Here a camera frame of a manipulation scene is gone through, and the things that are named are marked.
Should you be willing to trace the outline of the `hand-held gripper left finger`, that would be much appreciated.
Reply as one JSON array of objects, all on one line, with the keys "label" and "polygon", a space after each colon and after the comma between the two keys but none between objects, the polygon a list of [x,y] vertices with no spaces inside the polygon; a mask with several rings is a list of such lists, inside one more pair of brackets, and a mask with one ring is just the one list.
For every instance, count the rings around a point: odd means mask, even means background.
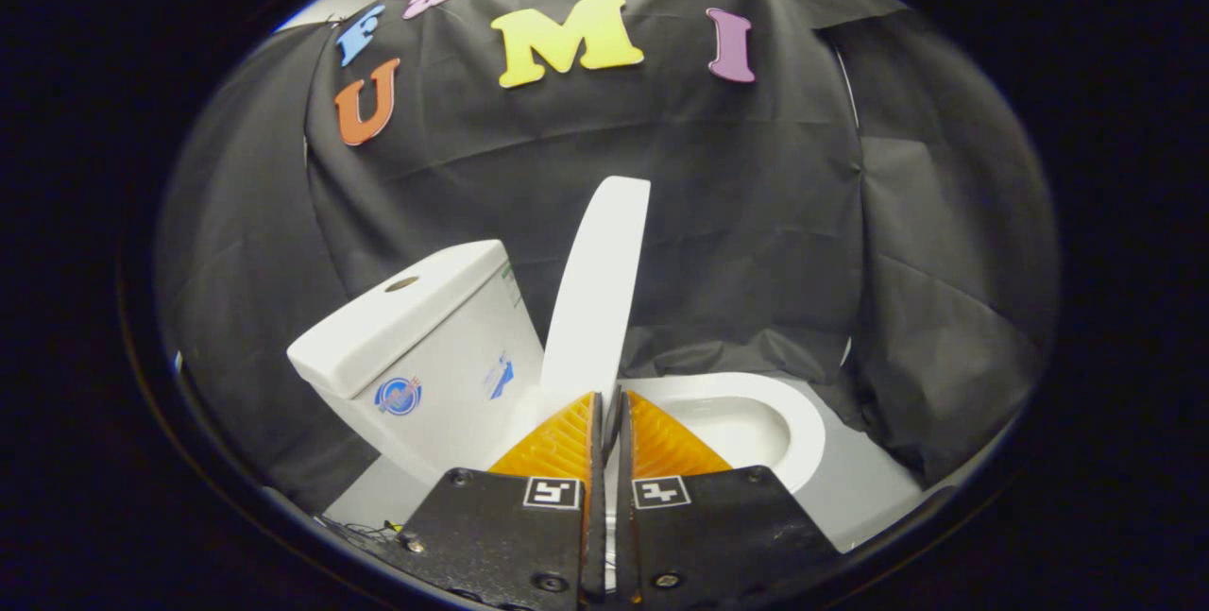
[{"label": "hand-held gripper left finger", "polygon": [[401,526],[397,567],[487,607],[598,603],[601,394],[583,394],[546,417],[490,469],[449,469]]}]

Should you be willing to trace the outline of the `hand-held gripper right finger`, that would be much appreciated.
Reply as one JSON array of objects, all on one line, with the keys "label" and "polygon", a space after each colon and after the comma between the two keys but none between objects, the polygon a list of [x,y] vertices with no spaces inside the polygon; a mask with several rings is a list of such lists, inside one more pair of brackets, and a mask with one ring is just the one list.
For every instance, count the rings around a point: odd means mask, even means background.
[{"label": "hand-held gripper right finger", "polygon": [[617,592],[626,607],[760,607],[841,558],[764,465],[734,467],[640,393],[621,402]]}]

